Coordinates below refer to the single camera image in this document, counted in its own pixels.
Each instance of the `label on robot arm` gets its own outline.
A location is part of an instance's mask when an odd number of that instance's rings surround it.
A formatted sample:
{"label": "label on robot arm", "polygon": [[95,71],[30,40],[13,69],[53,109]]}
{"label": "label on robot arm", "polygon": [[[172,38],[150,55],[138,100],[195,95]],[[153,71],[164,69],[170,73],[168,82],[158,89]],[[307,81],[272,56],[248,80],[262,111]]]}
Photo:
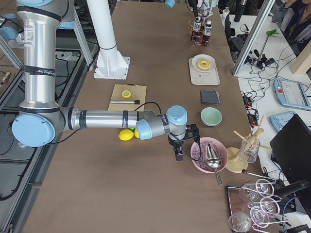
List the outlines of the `label on robot arm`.
{"label": "label on robot arm", "polygon": [[25,24],[24,25],[24,39],[26,47],[35,46],[35,25],[34,24]]}

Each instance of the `computer monitor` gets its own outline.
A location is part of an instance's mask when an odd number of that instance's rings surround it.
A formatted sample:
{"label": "computer monitor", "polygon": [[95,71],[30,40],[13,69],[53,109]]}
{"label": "computer monitor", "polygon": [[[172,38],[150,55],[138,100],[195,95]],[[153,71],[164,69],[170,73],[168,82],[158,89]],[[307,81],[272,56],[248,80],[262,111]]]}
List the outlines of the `computer monitor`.
{"label": "computer monitor", "polygon": [[[311,131],[297,114],[277,133],[270,145],[290,184],[301,180],[311,183]],[[311,187],[295,194],[311,217]]]}

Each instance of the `metal post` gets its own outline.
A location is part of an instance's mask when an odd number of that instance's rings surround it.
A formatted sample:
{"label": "metal post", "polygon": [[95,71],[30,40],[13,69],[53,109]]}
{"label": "metal post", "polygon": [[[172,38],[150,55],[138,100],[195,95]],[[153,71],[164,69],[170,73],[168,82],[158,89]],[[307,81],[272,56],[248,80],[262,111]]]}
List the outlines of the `metal post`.
{"label": "metal post", "polygon": [[83,53],[83,56],[86,59],[86,63],[87,63],[87,66],[89,67],[89,71],[91,71],[93,69],[93,64],[92,64],[93,59],[92,59],[92,55],[91,55],[91,52],[89,50],[89,47],[87,45],[86,37],[83,33],[82,26],[80,24],[80,20],[78,18],[78,14],[77,14],[76,10],[74,10],[74,20],[75,20],[75,24],[74,24],[73,30],[77,36],[79,45],[80,45],[82,53]]}
{"label": "metal post", "polygon": [[241,50],[241,53],[239,54],[239,57],[235,63],[235,66],[232,70],[232,74],[236,76],[240,70],[240,68],[243,66],[252,46],[255,42],[255,39],[261,30],[264,21],[266,20],[267,16],[269,15],[269,12],[274,4],[275,0],[265,0],[261,10],[258,13],[258,16],[254,22],[254,25],[249,33],[249,36],[247,37],[247,40]]}
{"label": "metal post", "polygon": [[21,69],[23,67],[23,63],[20,61],[20,59],[16,56],[16,54],[13,52],[13,50],[1,36],[0,36],[0,49],[3,51],[3,53],[8,57],[8,59],[17,69]]}

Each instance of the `yellow lemon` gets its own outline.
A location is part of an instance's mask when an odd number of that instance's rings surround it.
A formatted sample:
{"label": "yellow lemon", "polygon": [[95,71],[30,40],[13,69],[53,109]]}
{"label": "yellow lemon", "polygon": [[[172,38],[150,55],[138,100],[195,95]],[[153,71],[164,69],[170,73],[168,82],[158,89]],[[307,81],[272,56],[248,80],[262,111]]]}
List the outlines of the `yellow lemon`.
{"label": "yellow lemon", "polygon": [[119,139],[121,139],[122,141],[128,141],[130,140],[132,137],[134,136],[134,132],[126,129],[126,130],[122,130],[119,133]]}
{"label": "yellow lemon", "polygon": [[135,138],[139,138],[139,134],[138,134],[138,130],[137,129],[134,130],[134,135],[135,135]]}
{"label": "yellow lemon", "polygon": [[125,99],[129,99],[131,98],[132,94],[130,91],[128,90],[125,90],[125,91],[122,91],[122,97],[125,98]]}

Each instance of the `blue cable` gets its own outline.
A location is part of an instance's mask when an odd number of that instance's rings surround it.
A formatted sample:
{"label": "blue cable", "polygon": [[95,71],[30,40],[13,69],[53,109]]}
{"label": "blue cable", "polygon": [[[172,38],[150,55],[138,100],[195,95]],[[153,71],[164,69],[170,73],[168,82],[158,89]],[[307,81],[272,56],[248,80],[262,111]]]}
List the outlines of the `blue cable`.
{"label": "blue cable", "polygon": [[[295,196],[295,197],[289,199],[288,202],[286,202],[286,204],[284,205],[283,213],[282,213],[283,215],[285,214],[285,209],[286,209],[286,207],[288,206],[288,204],[289,204],[292,200],[294,200],[295,198],[297,198],[297,197]],[[284,230],[284,233],[287,233],[287,230],[286,230],[286,228],[285,228],[285,222],[283,222],[283,230]]]}

